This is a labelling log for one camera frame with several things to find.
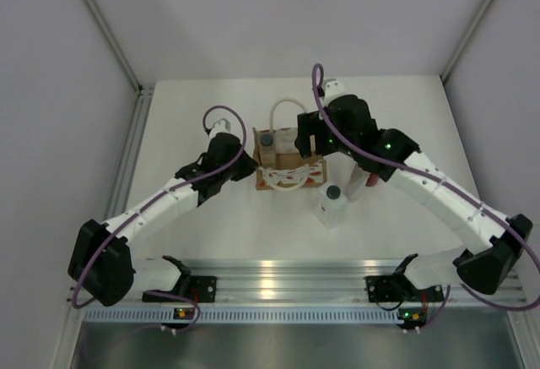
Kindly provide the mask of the clear bottle grey cap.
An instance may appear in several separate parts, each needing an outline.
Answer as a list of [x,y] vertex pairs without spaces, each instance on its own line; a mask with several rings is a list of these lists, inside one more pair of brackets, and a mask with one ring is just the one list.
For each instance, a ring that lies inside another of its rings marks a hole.
[[261,166],[264,168],[274,168],[276,166],[277,151],[274,134],[260,133],[258,139],[259,157]]

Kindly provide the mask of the burlap watermelon print bag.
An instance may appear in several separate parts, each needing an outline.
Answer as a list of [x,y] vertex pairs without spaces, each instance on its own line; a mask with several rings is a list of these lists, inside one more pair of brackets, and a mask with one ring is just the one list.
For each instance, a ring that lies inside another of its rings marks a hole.
[[[258,164],[256,170],[255,189],[257,191],[293,192],[300,188],[321,187],[327,182],[327,162],[319,155],[311,154],[303,158],[294,146],[298,135],[297,127],[276,128],[274,123],[275,111],[278,105],[292,103],[303,112],[307,107],[299,100],[285,97],[277,100],[269,113],[268,128],[253,128],[254,150],[253,158]],[[261,166],[258,139],[260,133],[273,133],[276,143],[277,159],[274,168]]]

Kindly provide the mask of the red bottle red cap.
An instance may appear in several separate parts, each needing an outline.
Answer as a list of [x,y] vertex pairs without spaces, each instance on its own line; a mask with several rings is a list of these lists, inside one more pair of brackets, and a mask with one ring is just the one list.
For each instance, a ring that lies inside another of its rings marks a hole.
[[375,173],[371,173],[366,180],[365,186],[374,187],[379,181],[379,177]]

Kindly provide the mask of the clear plastic pouch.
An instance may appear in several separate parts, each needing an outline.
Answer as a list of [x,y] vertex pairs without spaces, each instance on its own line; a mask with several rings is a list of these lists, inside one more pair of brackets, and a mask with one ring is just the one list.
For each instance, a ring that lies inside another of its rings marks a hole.
[[366,189],[366,183],[369,177],[370,173],[364,171],[359,166],[353,168],[345,187],[345,196],[350,203],[355,203],[359,200],[363,191]]

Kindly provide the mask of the white bottle grey cap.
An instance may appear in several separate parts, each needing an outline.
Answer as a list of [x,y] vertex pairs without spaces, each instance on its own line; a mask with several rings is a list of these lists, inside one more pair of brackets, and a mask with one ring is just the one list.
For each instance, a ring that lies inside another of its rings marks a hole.
[[341,188],[331,182],[319,187],[316,217],[327,228],[337,226],[345,214],[348,200]]

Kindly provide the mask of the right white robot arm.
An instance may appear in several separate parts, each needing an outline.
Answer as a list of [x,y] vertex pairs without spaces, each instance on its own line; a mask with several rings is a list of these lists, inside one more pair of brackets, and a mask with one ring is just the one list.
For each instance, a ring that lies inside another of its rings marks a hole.
[[532,222],[508,217],[454,183],[419,145],[395,128],[378,128],[364,100],[339,95],[328,106],[297,116],[295,147],[304,158],[342,153],[356,166],[402,190],[443,222],[461,241],[455,249],[411,254],[391,275],[404,300],[435,285],[461,285],[486,305],[523,252]]

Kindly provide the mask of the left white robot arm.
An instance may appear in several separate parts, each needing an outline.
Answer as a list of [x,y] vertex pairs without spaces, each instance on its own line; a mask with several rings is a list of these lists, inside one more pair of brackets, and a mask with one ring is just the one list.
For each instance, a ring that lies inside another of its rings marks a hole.
[[78,302],[81,290],[105,307],[134,291],[142,292],[147,301],[185,299],[192,273],[182,261],[170,256],[137,261],[133,249],[219,194],[226,182],[253,174],[257,163],[245,146],[245,139],[232,133],[212,133],[208,149],[183,166],[157,193],[104,222],[85,222],[68,265],[68,274],[76,282],[73,307],[83,308]]

